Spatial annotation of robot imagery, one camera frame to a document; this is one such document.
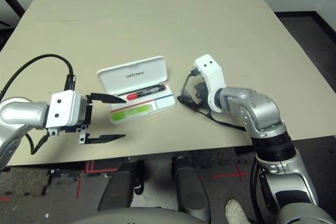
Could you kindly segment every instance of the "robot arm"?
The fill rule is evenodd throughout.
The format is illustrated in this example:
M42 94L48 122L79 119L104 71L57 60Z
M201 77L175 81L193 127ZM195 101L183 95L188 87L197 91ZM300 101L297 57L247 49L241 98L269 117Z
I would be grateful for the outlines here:
M204 107L236 116L250 136L269 210L278 212L296 202L317 206L315 188L274 101L252 89L227 87L221 67L210 55L196 59L194 67L192 73L200 73L205 80L195 86Z
M66 78L64 91L51 96L50 105L45 102L32 102L27 98L10 98L2 101L7 89L15 78L28 66L44 58L58 58L64 61L69 74ZM79 144L106 143L125 135L101 135L89 138L86 129L91 123L92 101L103 103L125 103L123 99L108 94L91 93L81 96L75 91L76 76L68 60L59 55L38 56L19 68L0 92L0 171L7 165L11 156L20 144L21 138L31 129L46 129L48 133L34 148L30 140L33 155L49 136L58 136L61 131L79 131Z

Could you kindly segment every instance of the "tabletop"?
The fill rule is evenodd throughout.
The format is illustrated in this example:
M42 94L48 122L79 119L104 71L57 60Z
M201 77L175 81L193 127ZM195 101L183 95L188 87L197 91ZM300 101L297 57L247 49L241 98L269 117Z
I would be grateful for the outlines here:
M96 72L162 55L176 96L196 58L210 54L226 84L252 88L279 107L293 140L336 133L336 95L263 0L34 0L0 52L3 87L42 54L67 58L82 95L104 92ZM6 98L49 102L62 91L66 66L44 59L27 68ZM230 115L218 119L238 124ZM30 132L37 143L45 131ZM78 144L78 133L51 137L34 155L23 138L9 165L73 162L251 144L244 132L176 107L112 125L106 104L93 103L88 133L126 134L106 144Z

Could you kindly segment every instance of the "red tape mark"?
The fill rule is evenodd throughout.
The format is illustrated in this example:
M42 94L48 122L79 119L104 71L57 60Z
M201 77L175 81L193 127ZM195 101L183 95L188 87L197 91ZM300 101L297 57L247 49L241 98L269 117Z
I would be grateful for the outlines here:
M95 161L91 161L91 168L90 168L90 163L88 162L86 164L85 168L85 173L90 174L90 173L109 173L109 172L115 172L118 170L118 168L110 168L110 169L100 169L100 170L95 170Z
M9 197L0 197L0 200L1 201L10 201L11 198L9 198Z
M77 194L76 194L76 199L79 198L80 186L81 186L81 184L82 184L81 180L82 180L82 177L79 175L79 177L78 177L78 184L77 184Z
M225 177L237 177L237 176L245 176L248 173L228 173L228 174L216 174L212 175L211 178L225 178Z
M238 165L238 164L236 164L236 169L237 169L237 172L238 172L238 174L239 174L239 181L240 181L240 182L243 182L243 177L242 177L242 175L240 174L240 169L239 169L239 165Z

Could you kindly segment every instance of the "case lid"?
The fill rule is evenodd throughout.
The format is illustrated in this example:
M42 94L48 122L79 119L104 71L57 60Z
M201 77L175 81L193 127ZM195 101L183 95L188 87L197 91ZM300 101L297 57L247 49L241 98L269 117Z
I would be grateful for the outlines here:
M101 69L97 77L107 94L122 94L165 81L167 67L165 58L157 56Z

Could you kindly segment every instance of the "blue stripe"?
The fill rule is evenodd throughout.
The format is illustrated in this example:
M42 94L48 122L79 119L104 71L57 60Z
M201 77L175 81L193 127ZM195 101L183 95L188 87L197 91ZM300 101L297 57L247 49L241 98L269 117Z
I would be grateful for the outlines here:
M173 94L169 94L169 95L166 95L166 96L164 96L164 97L156 98L156 99L154 99L154 101L155 101L155 100L162 99L162 98L166 98L166 97L172 97L172 96L173 96Z

